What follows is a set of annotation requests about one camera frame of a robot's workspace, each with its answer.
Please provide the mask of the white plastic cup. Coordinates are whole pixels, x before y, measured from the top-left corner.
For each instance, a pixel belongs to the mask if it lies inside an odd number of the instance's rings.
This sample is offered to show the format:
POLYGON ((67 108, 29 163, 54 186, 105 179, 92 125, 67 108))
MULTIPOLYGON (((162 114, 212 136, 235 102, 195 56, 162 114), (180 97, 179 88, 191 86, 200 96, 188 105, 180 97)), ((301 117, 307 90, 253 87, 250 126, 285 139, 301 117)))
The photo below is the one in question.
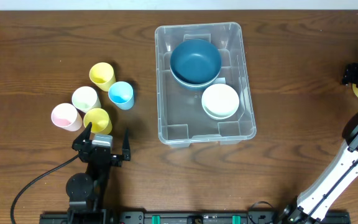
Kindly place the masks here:
POLYGON ((82 86, 76 89, 71 97, 75 108, 87 113, 94 108, 101 108, 101 102, 95 89, 90 86, 82 86))

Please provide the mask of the dark blue top bowl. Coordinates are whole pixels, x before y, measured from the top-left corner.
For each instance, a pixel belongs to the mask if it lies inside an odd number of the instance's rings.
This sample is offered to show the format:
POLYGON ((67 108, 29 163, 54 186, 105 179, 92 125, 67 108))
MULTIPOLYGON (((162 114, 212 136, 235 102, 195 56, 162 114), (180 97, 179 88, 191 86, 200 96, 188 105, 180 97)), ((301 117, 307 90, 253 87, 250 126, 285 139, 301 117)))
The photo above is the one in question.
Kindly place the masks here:
POLYGON ((222 58, 219 50, 210 42, 190 39, 179 44, 170 57, 170 69, 178 73, 193 70, 196 72, 219 72, 222 58))

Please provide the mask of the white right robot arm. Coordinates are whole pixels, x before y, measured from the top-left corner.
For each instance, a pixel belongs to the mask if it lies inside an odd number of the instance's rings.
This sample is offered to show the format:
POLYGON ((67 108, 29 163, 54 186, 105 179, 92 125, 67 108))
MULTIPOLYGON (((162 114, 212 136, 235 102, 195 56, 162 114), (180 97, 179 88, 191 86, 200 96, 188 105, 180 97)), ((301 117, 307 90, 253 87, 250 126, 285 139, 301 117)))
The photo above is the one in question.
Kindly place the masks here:
MULTIPOLYGON (((178 72, 190 50, 157 55, 158 135, 169 146, 195 142, 236 144, 257 132, 245 59, 228 50, 210 55, 200 72, 178 72)), ((287 207, 280 223, 322 223, 328 209, 358 176, 358 113, 342 133, 336 157, 319 178, 287 207)))

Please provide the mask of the light grey small bowl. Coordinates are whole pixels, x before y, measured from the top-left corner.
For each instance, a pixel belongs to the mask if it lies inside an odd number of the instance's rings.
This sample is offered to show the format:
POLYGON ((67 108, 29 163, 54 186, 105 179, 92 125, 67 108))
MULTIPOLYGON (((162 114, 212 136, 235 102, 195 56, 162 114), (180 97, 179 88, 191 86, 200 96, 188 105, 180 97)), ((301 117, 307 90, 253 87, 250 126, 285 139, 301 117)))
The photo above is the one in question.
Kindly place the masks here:
POLYGON ((230 118, 232 115, 234 115, 236 113, 236 111, 230 111, 228 114, 224 114, 224 115, 219 115, 219 114, 214 114, 212 112, 210 112, 210 110, 208 109, 204 109, 204 112, 212 119, 215 120, 224 120, 224 119, 228 119, 230 118))

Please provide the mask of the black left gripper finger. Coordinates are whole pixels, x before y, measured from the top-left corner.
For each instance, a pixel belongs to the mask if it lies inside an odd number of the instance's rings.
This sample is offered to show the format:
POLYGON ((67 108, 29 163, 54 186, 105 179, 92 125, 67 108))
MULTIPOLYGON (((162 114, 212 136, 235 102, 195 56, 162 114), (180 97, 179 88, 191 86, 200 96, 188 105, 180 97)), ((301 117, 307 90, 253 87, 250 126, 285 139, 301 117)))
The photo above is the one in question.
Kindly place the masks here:
POLYGON ((131 160, 131 149, 129 144, 129 130, 126 129, 124 134, 124 139, 122 143, 122 155, 123 161, 130 161, 131 160))
POLYGON ((90 135, 91 135, 92 122, 90 122, 85 130, 79 134, 76 139, 73 141, 71 146, 72 149, 83 149, 86 145, 91 143, 90 135))

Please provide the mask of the cream large bowl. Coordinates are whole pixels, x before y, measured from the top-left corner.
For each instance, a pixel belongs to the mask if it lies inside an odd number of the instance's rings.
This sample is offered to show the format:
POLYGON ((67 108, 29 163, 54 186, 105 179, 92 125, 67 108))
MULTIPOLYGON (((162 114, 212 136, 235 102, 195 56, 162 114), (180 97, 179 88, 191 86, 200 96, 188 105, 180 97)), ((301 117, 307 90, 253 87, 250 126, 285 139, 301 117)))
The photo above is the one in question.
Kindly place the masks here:
POLYGON ((219 72, 196 72, 189 70, 187 72, 178 73, 171 69, 175 80, 189 89, 204 89, 212 85, 218 78, 219 72))

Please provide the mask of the white small bowl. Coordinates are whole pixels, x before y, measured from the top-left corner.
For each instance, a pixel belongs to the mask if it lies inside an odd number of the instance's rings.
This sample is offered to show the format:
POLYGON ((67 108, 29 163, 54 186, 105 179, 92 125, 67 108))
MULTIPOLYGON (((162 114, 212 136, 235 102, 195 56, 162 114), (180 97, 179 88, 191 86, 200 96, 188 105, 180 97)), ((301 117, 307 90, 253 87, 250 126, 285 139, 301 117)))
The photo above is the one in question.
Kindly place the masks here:
POLYGON ((202 108, 219 115, 237 111, 239 103, 239 96, 235 89, 222 83, 207 87, 201 97, 202 108))

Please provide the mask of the yellow plastic cup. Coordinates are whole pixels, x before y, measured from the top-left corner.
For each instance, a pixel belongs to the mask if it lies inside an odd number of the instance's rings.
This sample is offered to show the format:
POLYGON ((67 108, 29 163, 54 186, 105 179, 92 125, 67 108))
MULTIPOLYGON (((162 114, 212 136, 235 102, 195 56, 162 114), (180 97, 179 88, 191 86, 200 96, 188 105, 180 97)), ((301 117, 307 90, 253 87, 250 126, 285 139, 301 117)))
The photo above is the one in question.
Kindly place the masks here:
POLYGON ((94 134, 110 134, 112 122, 108 113, 102 108, 89 110, 83 118, 84 127, 91 124, 91 132, 94 134))
POLYGON ((109 91, 110 87, 116 82, 114 69, 106 62, 93 65, 89 71, 89 78, 102 91, 109 91))

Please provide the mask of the light blue plastic cup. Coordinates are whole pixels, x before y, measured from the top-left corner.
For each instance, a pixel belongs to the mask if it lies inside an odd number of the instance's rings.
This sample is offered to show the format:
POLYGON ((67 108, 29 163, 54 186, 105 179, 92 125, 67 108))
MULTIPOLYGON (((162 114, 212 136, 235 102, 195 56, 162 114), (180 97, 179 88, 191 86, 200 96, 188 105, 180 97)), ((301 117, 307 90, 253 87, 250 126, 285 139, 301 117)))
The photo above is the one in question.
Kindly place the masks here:
POLYGON ((134 105, 134 89, 128 82, 114 83, 108 91, 108 97, 122 110, 129 110, 134 105))

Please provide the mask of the pink plastic cup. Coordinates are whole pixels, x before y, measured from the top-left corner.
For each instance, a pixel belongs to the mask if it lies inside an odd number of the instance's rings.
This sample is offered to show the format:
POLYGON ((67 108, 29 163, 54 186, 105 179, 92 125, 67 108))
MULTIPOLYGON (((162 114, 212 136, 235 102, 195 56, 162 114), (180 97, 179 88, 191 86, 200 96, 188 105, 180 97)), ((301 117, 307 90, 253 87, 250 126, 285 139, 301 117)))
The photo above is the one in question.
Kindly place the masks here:
POLYGON ((83 125, 82 117, 77 109, 69 103, 61 103, 51 113, 52 123, 67 131, 77 131, 83 125))

